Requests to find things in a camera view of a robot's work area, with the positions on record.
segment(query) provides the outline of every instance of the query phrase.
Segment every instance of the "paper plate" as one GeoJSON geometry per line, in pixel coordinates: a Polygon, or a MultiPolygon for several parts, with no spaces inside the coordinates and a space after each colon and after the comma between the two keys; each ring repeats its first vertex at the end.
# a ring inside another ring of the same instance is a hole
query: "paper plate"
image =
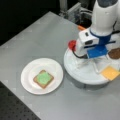
{"type": "Polygon", "coordinates": [[[22,86],[33,94],[47,94],[55,90],[63,80],[63,70],[61,65],[55,60],[48,58],[41,58],[30,62],[22,71],[21,83],[22,86]],[[45,88],[42,89],[37,83],[33,81],[34,77],[42,70],[47,71],[54,80],[45,88]]]}

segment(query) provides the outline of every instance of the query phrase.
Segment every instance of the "wire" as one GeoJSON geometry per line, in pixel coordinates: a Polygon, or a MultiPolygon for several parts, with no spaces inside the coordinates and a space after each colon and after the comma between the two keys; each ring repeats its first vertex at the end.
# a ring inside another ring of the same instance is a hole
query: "wire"
{"type": "Polygon", "coordinates": [[[76,45],[74,45],[73,48],[72,48],[72,52],[73,52],[73,54],[75,55],[75,57],[80,58],[80,59],[88,59],[87,54],[85,54],[85,55],[83,55],[83,56],[78,56],[78,55],[76,55],[76,53],[74,52],[75,46],[76,46],[76,45]]]}
{"type": "Polygon", "coordinates": [[[117,34],[117,33],[120,33],[120,30],[113,31],[113,32],[112,32],[112,35],[113,35],[113,34],[117,34]]]}

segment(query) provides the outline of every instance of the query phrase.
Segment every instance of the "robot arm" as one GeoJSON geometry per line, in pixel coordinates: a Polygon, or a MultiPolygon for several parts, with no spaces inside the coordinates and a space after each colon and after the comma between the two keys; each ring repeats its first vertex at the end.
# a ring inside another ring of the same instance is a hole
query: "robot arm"
{"type": "Polygon", "coordinates": [[[97,36],[108,36],[117,20],[118,0],[97,0],[93,10],[91,32],[97,36]]]}
{"type": "Polygon", "coordinates": [[[113,26],[119,18],[119,8],[120,0],[96,0],[91,27],[79,33],[76,45],[77,55],[84,56],[87,53],[88,58],[96,58],[108,53],[106,45],[114,43],[110,40],[113,26]],[[90,48],[86,46],[86,42],[89,41],[93,44],[90,48]]]}

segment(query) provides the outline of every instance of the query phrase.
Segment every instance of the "black cable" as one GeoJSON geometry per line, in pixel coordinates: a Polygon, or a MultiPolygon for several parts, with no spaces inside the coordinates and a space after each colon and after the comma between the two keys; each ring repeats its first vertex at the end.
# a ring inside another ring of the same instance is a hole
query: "black cable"
{"type": "Polygon", "coordinates": [[[117,34],[117,33],[120,33],[120,30],[113,31],[113,32],[112,32],[112,35],[113,35],[113,34],[117,34]]]}
{"type": "Polygon", "coordinates": [[[74,45],[73,48],[72,48],[72,52],[73,52],[73,54],[75,55],[75,57],[80,58],[80,59],[88,59],[87,54],[85,54],[85,55],[83,55],[83,56],[78,56],[78,55],[76,55],[76,53],[74,52],[75,46],[76,46],[76,45],[74,45]]]}
{"type": "Polygon", "coordinates": [[[116,25],[117,21],[115,21],[114,25],[113,25],[113,30],[115,30],[115,25],[116,25]]]}

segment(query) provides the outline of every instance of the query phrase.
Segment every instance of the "gray table surface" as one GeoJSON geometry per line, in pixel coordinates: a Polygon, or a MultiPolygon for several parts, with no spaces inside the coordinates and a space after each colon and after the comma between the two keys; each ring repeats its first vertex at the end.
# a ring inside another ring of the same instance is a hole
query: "gray table surface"
{"type": "Polygon", "coordinates": [[[67,43],[78,37],[77,26],[51,12],[0,47],[0,80],[42,120],[119,120],[120,80],[86,91],[75,87],[63,66],[67,43]],[[33,95],[21,85],[23,68],[32,60],[52,58],[64,70],[60,87],[33,95]]]}

